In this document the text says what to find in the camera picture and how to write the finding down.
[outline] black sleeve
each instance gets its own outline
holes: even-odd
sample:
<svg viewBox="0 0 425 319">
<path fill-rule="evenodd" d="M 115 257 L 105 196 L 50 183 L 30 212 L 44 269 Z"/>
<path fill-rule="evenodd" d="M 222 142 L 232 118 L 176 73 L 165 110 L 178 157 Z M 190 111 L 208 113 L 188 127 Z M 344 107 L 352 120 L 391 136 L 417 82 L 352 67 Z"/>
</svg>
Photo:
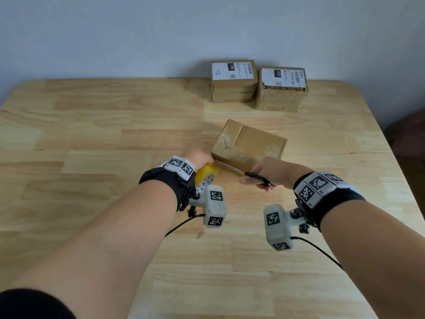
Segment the black sleeve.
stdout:
<svg viewBox="0 0 425 319">
<path fill-rule="evenodd" d="M 0 318 L 76 319 L 61 300 L 32 289 L 11 289 L 1 292 Z"/>
</svg>

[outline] yellow tape roll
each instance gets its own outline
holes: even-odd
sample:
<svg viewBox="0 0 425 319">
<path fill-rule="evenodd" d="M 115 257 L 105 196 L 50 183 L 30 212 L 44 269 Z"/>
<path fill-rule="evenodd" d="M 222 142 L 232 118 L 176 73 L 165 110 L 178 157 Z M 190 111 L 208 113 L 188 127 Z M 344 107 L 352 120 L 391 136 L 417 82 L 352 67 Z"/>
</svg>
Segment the yellow tape roll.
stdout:
<svg viewBox="0 0 425 319">
<path fill-rule="evenodd" d="M 218 170 L 211 163 L 207 163 L 199 169 L 195 177 L 196 191 L 203 193 L 205 191 L 205 187 L 212 184 L 217 175 Z"/>
</svg>

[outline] black wrist strap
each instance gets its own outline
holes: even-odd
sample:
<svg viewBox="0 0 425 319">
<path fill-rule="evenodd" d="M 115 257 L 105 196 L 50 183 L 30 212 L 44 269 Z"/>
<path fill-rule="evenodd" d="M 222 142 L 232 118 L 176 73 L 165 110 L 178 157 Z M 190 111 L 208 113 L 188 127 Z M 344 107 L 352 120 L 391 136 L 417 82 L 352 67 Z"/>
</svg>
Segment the black wrist strap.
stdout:
<svg viewBox="0 0 425 319">
<path fill-rule="evenodd" d="M 139 184 L 148 180 L 159 180 L 166 183 L 176 194 L 177 210 L 181 210 L 181 208 L 187 207 L 190 192 L 196 190 L 195 176 L 196 172 L 194 171 L 189 180 L 185 182 L 177 173 L 159 167 L 146 171 L 141 177 Z"/>
<path fill-rule="evenodd" d="M 296 188 L 302 180 L 304 180 L 311 174 L 312 172 L 300 177 L 300 179 L 295 182 L 294 188 Z M 309 206 L 307 206 L 307 204 L 303 202 L 302 205 L 304 212 L 306 213 L 306 219 L 312 220 L 314 224 L 311 225 L 316 226 L 317 229 L 321 231 L 320 224 L 322 222 L 323 217 L 334 207 L 350 200 L 366 201 L 366 199 L 362 195 L 356 193 L 351 189 L 337 188 L 332 193 L 329 193 L 328 195 L 324 196 L 314 208 L 310 208 Z"/>
</svg>

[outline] black scissors handle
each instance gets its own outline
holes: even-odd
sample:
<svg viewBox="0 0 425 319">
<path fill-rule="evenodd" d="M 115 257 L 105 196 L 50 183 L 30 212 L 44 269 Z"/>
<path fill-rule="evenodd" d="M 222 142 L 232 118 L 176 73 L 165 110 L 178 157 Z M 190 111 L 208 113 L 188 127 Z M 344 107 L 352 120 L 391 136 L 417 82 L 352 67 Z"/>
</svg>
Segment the black scissors handle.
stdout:
<svg viewBox="0 0 425 319">
<path fill-rule="evenodd" d="M 266 178 L 264 178 L 263 176 L 260 176 L 259 174 L 255 173 L 255 172 L 247 171 L 247 172 L 244 173 L 244 175 L 258 179 L 258 180 L 263 182 L 262 183 L 263 186 L 266 186 L 266 187 L 269 187 L 270 189 L 273 189 L 273 185 L 272 185 L 271 182 L 269 182 Z"/>
</svg>

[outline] hand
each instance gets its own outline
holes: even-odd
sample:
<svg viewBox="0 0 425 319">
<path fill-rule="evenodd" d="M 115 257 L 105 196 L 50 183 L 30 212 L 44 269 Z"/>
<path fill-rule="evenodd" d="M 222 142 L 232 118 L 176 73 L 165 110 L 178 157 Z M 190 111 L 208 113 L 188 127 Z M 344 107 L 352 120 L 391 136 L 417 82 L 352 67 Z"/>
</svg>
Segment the hand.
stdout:
<svg viewBox="0 0 425 319">
<path fill-rule="evenodd" d="M 206 154 L 201 149 L 195 147 L 188 147 L 184 149 L 180 156 L 195 165 L 195 172 L 205 166 L 207 162 L 214 162 L 214 159 L 210 154 Z"/>
<path fill-rule="evenodd" d="M 259 161 L 252 169 L 260 176 L 263 176 L 270 181 L 274 187 L 284 185 L 285 188 L 294 189 L 295 182 L 303 175 L 314 172 L 313 169 L 304 165 L 282 161 L 270 156 L 266 156 L 263 160 Z M 262 181 L 243 176 L 239 178 L 239 182 L 243 185 L 256 185 L 260 189 L 269 192 L 269 187 L 261 185 Z"/>
</svg>

